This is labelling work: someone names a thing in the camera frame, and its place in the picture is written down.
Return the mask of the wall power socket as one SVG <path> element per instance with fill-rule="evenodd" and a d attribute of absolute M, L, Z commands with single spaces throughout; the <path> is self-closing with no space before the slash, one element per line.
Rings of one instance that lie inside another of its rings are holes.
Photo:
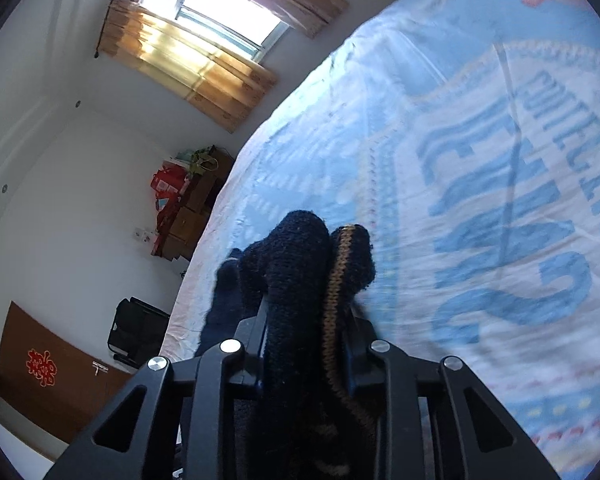
<path fill-rule="evenodd" d="M 157 234 L 151 230 L 135 228 L 133 230 L 133 238 L 137 242 L 153 245 L 157 239 Z"/>

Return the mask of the navy patterned knit sweater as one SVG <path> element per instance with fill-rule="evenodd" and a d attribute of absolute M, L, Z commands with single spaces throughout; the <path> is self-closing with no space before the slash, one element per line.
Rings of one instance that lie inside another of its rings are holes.
<path fill-rule="evenodd" d="M 364 226 L 305 210 L 221 264 L 198 354 L 268 304 L 262 391 L 234 403 L 237 478 L 373 478 L 377 414 L 347 392 L 341 332 L 374 278 Z"/>

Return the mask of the brown wooden desk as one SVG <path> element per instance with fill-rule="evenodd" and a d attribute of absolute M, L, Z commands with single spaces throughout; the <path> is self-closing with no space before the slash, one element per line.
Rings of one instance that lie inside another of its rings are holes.
<path fill-rule="evenodd" d="M 172 261 L 178 258 L 190 260 L 204 234 L 214 203 L 226 183 L 235 159 L 224 148 L 215 145 L 211 155 L 220 163 L 219 169 L 205 174 L 189 172 L 189 156 L 193 151 L 181 152 L 168 159 L 182 165 L 188 171 L 188 185 L 184 193 L 157 211 L 157 239 L 152 246 L 154 256 Z"/>

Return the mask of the left tan curtain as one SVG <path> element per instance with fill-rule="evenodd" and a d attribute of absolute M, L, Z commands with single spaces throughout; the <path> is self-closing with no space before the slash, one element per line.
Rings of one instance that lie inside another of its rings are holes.
<path fill-rule="evenodd" d="M 229 133 L 277 82 L 260 64 L 131 1 L 111 1 L 97 51 L 170 90 Z"/>

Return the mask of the pastel printed bed sheet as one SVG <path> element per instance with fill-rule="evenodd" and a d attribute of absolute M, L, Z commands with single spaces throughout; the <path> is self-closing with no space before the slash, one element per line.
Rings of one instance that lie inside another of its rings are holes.
<path fill-rule="evenodd" d="M 162 344 L 190 358 L 228 252 L 289 211 L 365 226 L 362 306 L 460 356 L 565 479 L 600 460 L 600 18 L 586 0 L 398 0 L 240 150 Z"/>

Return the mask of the brown wooden door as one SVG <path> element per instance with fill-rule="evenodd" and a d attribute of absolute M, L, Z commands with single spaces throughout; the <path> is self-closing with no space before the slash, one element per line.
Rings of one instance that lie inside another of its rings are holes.
<path fill-rule="evenodd" d="M 0 342 L 0 398 L 55 438 L 71 442 L 130 378 L 9 305 Z"/>

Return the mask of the window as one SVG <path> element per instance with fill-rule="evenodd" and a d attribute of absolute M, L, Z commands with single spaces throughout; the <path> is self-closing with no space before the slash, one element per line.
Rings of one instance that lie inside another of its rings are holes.
<path fill-rule="evenodd" d="M 182 25 L 253 62 L 260 62 L 288 25 L 253 0 L 140 0 Z"/>

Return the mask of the green cloth on desk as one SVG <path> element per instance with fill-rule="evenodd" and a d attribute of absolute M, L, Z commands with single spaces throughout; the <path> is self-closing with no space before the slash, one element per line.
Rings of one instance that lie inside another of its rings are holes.
<path fill-rule="evenodd" d="M 211 155 L 213 146 L 193 151 L 189 156 L 189 172 L 191 174 L 205 174 L 219 169 L 220 163 Z"/>

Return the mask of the red bag on desk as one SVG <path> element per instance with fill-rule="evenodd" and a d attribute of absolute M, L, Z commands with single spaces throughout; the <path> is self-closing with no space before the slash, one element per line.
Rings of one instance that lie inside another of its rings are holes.
<path fill-rule="evenodd" d="M 156 211 L 162 211 L 177 200 L 188 185 L 188 171 L 180 164 L 165 160 L 150 181 L 155 193 Z"/>

